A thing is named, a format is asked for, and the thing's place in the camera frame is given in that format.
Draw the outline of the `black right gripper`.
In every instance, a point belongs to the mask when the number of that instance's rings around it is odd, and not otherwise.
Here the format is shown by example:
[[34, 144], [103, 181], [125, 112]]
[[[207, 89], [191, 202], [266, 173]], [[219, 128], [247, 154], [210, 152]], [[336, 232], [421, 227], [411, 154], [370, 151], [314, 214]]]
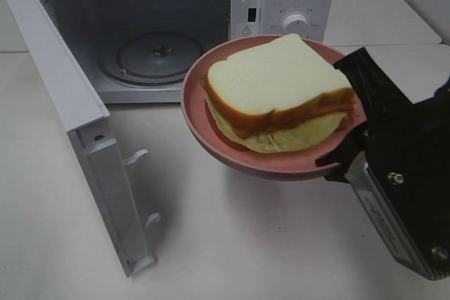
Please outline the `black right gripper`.
[[364, 151], [419, 252], [433, 267], [449, 269], [449, 85], [412, 103], [364, 47], [333, 67], [352, 85], [367, 127], [354, 127], [316, 166], [337, 164], [325, 180], [348, 183], [345, 174]]

